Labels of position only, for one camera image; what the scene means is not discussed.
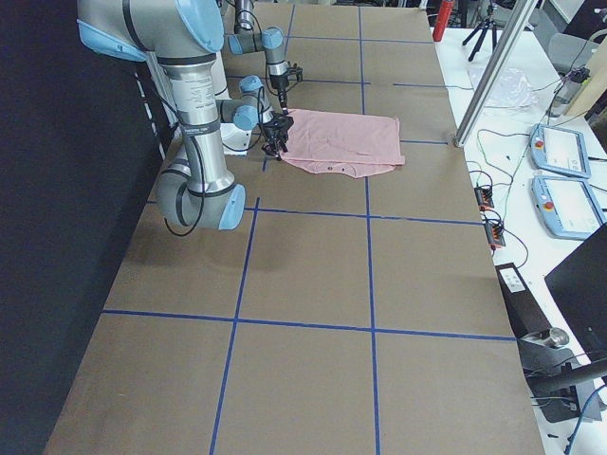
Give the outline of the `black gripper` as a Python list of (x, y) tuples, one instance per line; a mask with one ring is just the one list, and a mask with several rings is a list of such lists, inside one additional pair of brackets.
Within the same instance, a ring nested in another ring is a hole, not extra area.
[(282, 61), (268, 65), (269, 91), (272, 95), (279, 95), (282, 110), (286, 109), (286, 93), (292, 82), (303, 80), (303, 69), (298, 64)]
[(262, 123), (262, 131), (266, 140), (263, 151), (267, 156), (276, 156), (278, 161), (282, 161), (287, 152), (285, 146), (288, 142), (288, 131), (294, 124), (293, 117), (288, 115), (286, 104), (282, 104), (282, 111), (282, 114), (272, 112), (271, 119)]

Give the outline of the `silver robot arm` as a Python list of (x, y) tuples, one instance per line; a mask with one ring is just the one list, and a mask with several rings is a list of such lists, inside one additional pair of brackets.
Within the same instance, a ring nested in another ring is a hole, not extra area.
[(303, 80), (303, 69), (286, 57), (285, 36), (279, 27), (261, 28), (255, 16), (253, 1), (234, 1), (233, 33), (229, 48), (233, 55), (263, 52), (269, 92), (279, 102), (282, 112), (288, 113), (288, 92)]
[[(245, 188), (228, 170), (221, 126), (242, 131), (258, 128), (265, 153), (286, 151), (289, 78), (302, 70), (285, 57), (284, 34), (278, 27), (246, 29), (248, 3), (235, 8), (236, 32), (225, 36), (220, 8), (214, 1), (80, 1), (80, 38), (89, 49), (131, 62), (156, 61), (170, 84), (173, 110), (183, 135), (178, 154), (161, 172), (157, 204), (168, 225), (231, 230), (243, 216)], [(240, 98), (218, 99), (212, 68), (223, 46), (235, 55), (263, 52), (270, 88), (251, 75), (239, 83)]]

